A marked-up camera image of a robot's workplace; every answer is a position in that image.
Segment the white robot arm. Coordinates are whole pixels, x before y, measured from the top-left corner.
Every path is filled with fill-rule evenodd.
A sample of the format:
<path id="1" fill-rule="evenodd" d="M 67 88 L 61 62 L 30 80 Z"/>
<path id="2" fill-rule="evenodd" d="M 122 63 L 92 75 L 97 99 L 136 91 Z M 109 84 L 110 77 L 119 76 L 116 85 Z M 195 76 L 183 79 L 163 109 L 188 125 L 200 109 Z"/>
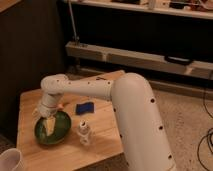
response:
<path id="1" fill-rule="evenodd" d="M 38 103 L 42 117 L 57 111 L 65 93 L 108 100 L 112 103 L 128 171 L 177 171 L 176 163 L 149 82 L 136 73 L 115 80 L 75 80 L 64 74 L 41 81 Z"/>

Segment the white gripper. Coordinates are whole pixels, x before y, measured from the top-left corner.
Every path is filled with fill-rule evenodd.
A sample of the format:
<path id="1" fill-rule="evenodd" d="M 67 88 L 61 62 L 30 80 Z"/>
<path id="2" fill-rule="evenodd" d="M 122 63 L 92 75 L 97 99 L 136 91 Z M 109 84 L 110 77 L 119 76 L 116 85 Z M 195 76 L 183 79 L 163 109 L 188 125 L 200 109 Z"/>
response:
<path id="1" fill-rule="evenodd" d="M 48 136 L 50 136 L 54 132 L 55 117 L 52 115 L 57 112 L 58 104 L 61 97 L 61 94 L 44 93 L 42 95 L 42 98 L 38 102 L 37 111 L 41 117 L 45 118 L 43 124 L 45 126 L 46 134 Z"/>

